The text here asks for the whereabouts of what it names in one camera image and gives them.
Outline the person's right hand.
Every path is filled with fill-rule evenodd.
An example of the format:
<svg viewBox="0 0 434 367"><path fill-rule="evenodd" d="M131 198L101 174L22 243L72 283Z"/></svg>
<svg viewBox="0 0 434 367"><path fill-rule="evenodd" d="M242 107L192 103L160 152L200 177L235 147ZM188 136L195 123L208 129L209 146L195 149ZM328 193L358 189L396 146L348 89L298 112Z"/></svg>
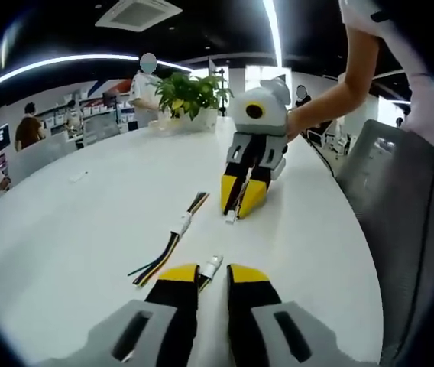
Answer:
<svg viewBox="0 0 434 367"><path fill-rule="evenodd" d="M308 128L317 126L327 119L329 119L329 117L325 112L312 102L291 109L287 113L286 135L288 142L294 140Z"/></svg>

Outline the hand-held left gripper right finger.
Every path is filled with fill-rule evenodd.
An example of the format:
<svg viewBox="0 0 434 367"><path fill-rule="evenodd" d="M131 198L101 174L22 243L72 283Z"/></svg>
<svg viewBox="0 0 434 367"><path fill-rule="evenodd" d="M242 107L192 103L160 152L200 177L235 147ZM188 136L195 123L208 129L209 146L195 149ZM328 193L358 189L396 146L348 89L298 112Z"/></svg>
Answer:
<svg viewBox="0 0 434 367"><path fill-rule="evenodd" d="M376 366L340 350L335 333L296 302L283 302L266 274L227 266L228 338L237 366Z"/></svg>

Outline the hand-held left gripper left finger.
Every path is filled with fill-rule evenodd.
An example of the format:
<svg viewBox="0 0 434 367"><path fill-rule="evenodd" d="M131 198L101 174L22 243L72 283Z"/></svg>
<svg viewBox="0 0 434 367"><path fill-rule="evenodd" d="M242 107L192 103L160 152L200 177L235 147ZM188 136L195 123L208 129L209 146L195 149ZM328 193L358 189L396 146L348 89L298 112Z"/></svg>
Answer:
<svg viewBox="0 0 434 367"><path fill-rule="evenodd" d="M196 335L199 266L163 271L144 300L95 325L85 344L39 366L185 366Z"/></svg>

